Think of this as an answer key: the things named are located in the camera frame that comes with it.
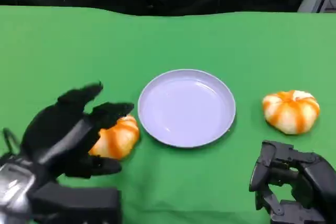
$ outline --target lavender plate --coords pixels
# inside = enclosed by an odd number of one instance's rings
[[[180,69],[155,77],[142,91],[138,115],[158,141],[191,148],[211,143],[233,123],[235,99],[215,76]]]

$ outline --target plate rim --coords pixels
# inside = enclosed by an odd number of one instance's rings
[[[170,74],[172,72],[180,72],[180,71],[194,71],[194,72],[200,72],[200,73],[203,73],[203,74],[206,74],[214,79],[217,79],[226,89],[227,91],[229,92],[231,98],[232,98],[232,101],[233,101],[233,116],[232,118],[230,119],[229,123],[228,123],[228,126],[225,127],[225,129],[223,130],[222,134],[215,138],[215,139],[212,139],[211,141],[207,142],[207,143],[204,143],[204,144],[201,144],[201,145],[196,145],[196,146],[177,146],[177,145],[173,145],[173,144],[169,144],[167,142],[164,142],[162,140],[159,140],[157,137],[155,137],[153,134],[150,133],[150,131],[148,130],[148,128],[145,126],[145,124],[143,123],[143,120],[142,120],[142,116],[141,116],[141,113],[140,113],[140,103],[141,103],[141,100],[142,100],[142,97],[144,95],[144,92],[146,91],[146,89],[155,81],[157,80],[158,78],[166,75],[166,74]],[[149,83],[147,83],[147,85],[142,89],[141,93],[140,93],[140,96],[139,96],[139,99],[138,99],[138,109],[137,109],[137,113],[138,113],[138,117],[139,117],[139,120],[140,120],[140,123],[142,125],[142,127],[146,130],[146,132],[151,135],[156,141],[160,142],[160,143],[163,143],[165,145],[169,145],[169,146],[172,146],[172,147],[177,147],[177,148],[184,148],[184,149],[190,149],[190,148],[198,148],[198,147],[202,147],[202,146],[205,146],[205,145],[208,145],[208,144],[211,144],[211,143],[214,143],[216,142],[218,139],[220,139],[222,136],[224,136],[225,133],[228,132],[228,130],[230,129],[230,127],[232,126],[235,118],[236,118],[236,100],[235,100],[235,97],[233,95],[233,93],[231,92],[231,89],[221,80],[219,79],[218,77],[214,76],[213,74],[211,73],[208,73],[206,71],[203,71],[203,70],[198,70],[198,69],[190,69],[190,68],[183,68],[183,69],[174,69],[174,70],[169,70],[167,72],[164,72],[164,73],[161,73],[159,74],[158,76],[154,77]]]

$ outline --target green tablecloth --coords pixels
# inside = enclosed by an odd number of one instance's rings
[[[120,174],[60,179],[72,186],[117,186],[125,224],[268,223],[248,192],[264,139],[294,143],[336,165],[334,14],[161,18],[85,8],[1,7],[0,18],[0,126],[20,137],[59,94],[97,80],[104,91],[91,106],[137,103],[153,77],[179,68],[208,71],[233,92],[236,122],[216,144],[177,150],[141,129]],[[290,89],[311,92],[321,105],[315,127],[302,136],[284,136],[262,115],[267,93]],[[290,195],[288,187],[276,192],[280,199]]]

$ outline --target robotic hand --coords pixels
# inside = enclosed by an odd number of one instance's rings
[[[89,156],[101,128],[129,114],[132,103],[104,103],[84,113],[103,86],[93,84],[61,95],[40,111],[26,129],[20,151],[0,158],[0,223],[121,223],[120,192],[115,188],[69,188],[56,178],[117,173],[118,161]],[[15,140],[8,129],[4,130]]]
[[[289,184],[296,201],[279,202],[269,184]],[[249,191],[255,192],[257,210],[265,207],[270,214],[270,223],[336,223],[336,172],[316,153],[303,153],[294,150],[293,145],[263,141]]]

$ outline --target white and orange pumpkin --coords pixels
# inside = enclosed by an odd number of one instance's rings
[[[99,131],[100,138],[89,151],[90,155],[122,159],[130,154],[139,139],[140,131],[135,118],[127,115],[115,126]]]
[[[298,90],[269,94],[262,105],[266,121],[285,134],[309,131],[320,114],[316,99]]]

